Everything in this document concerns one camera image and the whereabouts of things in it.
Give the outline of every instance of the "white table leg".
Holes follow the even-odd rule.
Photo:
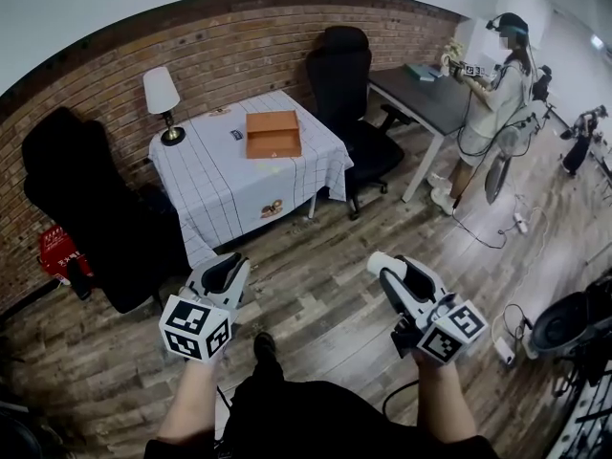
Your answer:
[[[412,177],[412,180],[410,181],[410,185],[405,190],[404,195],[402,196],[402,200],[405,203],[410,202],[410,199],[412,199],[412,196],[417,191],[417,188],[419,188],[421,181],[425,178],[427,172],[429,171],[429,168],[431,167],[431,164],[433,163],[433,159],[438,154],[438,150],[440,149],[440,146],[442,146],[443,142],[444,142],[444,136],[440,134],[433,135],[433,140],[431,141],[431,144],[429,145],[429,149],[427,150],[427,153],[421,160],[421,164],[419,165],[419,168],[417,168],[417,171],[414,174],[414,177]]]
[[[586,265],[589,265],[593,260],[595,260],[598,256],[600,256],[602,253],[604,253],[610,247],[612,247],[612,241],[610,243],[608,243],[605,247],[603,247],[601,250],[599,250],[597,253],[595,253],[591,258],[589,258],[586,261]]]
[[[308,211],[308,219],[313,219],[315,217],[315,206],[317,205],[317,193],[310,198],[310,210]]]

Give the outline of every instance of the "ceiling light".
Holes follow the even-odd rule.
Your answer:
[[[591,44],[595,47],[595,49],[600,50],[603,48],[603,41],[594,34],[591,36]]]

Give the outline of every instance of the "lamp base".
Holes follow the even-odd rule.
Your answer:
[[[162,144],[164,146],[174,146],[185,139],[185,129],[172,126],[162,134]]]

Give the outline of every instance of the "metal rack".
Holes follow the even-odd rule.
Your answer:
[[[612,361],[595,386],[586,383],[547,459],[612,457]]]

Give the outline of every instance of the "table lamp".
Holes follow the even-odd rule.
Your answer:
[[[153,68],[142,77],[146,108],[151,114],[161,114],[168,127],[162,133],[162,143],[166,146],[178,144],[185,139],[185,129],[174,125],[172,108],[181,101],[165,66]]]

